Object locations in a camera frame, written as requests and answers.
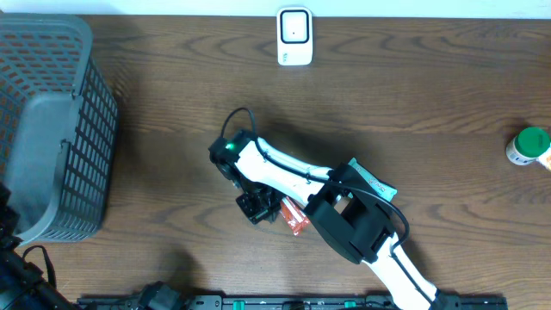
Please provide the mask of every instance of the red package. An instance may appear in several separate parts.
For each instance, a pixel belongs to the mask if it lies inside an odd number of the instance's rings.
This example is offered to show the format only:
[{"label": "red package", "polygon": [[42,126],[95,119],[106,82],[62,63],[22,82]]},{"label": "red package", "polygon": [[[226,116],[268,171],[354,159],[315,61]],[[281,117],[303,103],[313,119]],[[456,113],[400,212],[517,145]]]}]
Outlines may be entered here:
[{"label": "red package", "polygon": [[290,197],[283,198],[280,203],[282,205],[280,213],[283,219],[293,230],[293,235],[298,236],[304,227],[310,225],[310,220]]}]

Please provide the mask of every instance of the white background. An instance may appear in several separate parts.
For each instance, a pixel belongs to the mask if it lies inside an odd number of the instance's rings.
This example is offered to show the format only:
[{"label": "white background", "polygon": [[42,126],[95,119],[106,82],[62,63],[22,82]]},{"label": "white background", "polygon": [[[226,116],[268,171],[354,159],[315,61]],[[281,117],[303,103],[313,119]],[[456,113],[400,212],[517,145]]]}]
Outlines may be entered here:
[{"label": "white background", "polygon": [[275,16],[306,6],[315,16],[551,18],[551,0],[0,0],[4,12]]}]

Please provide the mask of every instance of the wood grain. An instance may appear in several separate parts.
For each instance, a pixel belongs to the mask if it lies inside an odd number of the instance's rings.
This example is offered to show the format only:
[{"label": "wood grain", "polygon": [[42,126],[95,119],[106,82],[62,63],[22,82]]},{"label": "wood grain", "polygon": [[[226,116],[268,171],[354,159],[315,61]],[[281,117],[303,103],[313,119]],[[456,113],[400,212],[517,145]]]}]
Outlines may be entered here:
[{"label": "wood grain", "polygon": [[[102,230],[48,245],[68,298],[157,280],[230,295],[384,289],[311,227],[296,238],[240,213],[207,148],[247,106],[281,150],[329,166],[356,157],[394,185],[406,251],[439,288],[551,307],[551,177],[504,155],[523,127],[549,130],[549,22],[316,18],[312,64],[287,68],[274,18],[84,19],[121,134]],[[228,132],[248,126],[241,115]]]}]

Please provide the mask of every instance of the green lid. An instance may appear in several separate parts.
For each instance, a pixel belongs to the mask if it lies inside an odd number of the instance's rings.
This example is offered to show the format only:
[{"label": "green lid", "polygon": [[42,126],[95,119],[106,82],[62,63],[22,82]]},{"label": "green lid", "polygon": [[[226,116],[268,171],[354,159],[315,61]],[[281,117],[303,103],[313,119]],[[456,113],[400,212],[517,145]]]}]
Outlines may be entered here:
[{"label": "green lid", "polygon": [[549,149],[548,133],[538,127],[524,129],[515,139],[515,147],[523,156],[536,158]]}]

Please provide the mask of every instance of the basket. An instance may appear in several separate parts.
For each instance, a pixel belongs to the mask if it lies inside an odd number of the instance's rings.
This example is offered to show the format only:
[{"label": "basket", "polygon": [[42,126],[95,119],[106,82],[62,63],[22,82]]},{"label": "basket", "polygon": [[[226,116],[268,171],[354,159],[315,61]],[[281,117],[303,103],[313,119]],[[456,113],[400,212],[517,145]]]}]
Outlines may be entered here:
[{"label": "basket", "polygon": [[23,244],[102,222],[119,113],[91,45],[75,16],[0,15],[0,179]]}]

